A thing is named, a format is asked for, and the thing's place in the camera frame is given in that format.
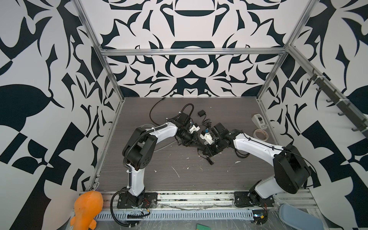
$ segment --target black and white patterned wall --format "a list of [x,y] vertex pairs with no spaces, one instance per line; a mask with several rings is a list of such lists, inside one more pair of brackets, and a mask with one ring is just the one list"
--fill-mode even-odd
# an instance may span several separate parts
[[[308,0],[82,2],[102,48],[175,49],[283,47]],[[124,96],[256,96],[274,57],[110,57],[108,62]]]
[[1,229],[70,217],[119,99],[69,0],[0,3]]
[[110,56],[124,96],[256,96],[276,54]]
[[[363,113],[367,110],[368,2],[321,0],[296,47]],[[293,143],[317,170],[311,192],[333,227],[368,227],[368,140],[290,56],[262,98],[280,144]]]

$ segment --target green object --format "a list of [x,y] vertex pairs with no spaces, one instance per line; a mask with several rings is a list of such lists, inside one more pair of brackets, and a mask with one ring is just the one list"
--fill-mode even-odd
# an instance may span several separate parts
[[201,224],[197,224],[197,230],[211,230],[211,228]]

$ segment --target wooden table surface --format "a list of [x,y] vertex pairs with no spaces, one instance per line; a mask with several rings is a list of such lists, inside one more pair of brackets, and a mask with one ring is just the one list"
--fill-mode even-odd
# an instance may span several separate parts
[[[127,185],[128,174],[123,167],[121,152],[138,126],[152,123],[149,111],[159,100],[159,98],[126,98],[101,169],[100,191],[116,191]],[[236,128],[250,136],[253,136],[256,130],[251,118],[254,114],[261,113],[254,97],[166,98],[153,109],[152,118],[162,124],[166,117],[176,116],[187,103],[194,104],[191,117],[195,123],[202,122],[203,117],[198,117],[197,113],[205,110],[212,126],[221,122],[229,131]],[[184,112],[189,114],[190,109],[188,106]],[[269,133],[267,142],[274,144],[269,130],[266,131]],[[158,143],[156,149],[174,140],[173,137],[168,138]],[[265,161],[253,155],[240,159],[231,148],[224,149],[221,154],[212,157],[212,160],[214,165],[199,157],[196,148],[173,143],[153,154],[151,162],[145,168],[145,188],[146,190],[249,189],[258,180],[274,174],[273,167]]]

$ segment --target light blue case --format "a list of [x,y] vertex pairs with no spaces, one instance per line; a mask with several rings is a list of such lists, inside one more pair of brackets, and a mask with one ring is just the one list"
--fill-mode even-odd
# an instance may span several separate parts
[[297,230],[323,230],[320,219],[290,205],[280,206],[279,217],[282,222]]

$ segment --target orange stuffed animal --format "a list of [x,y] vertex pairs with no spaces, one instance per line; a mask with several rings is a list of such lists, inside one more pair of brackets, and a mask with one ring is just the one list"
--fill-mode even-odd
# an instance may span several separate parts
[[75,217],[70,220],[74,230],[96,228],[94,217],[102,211],[103,198],[98,191],[89,191],[78,197],[74,203]]

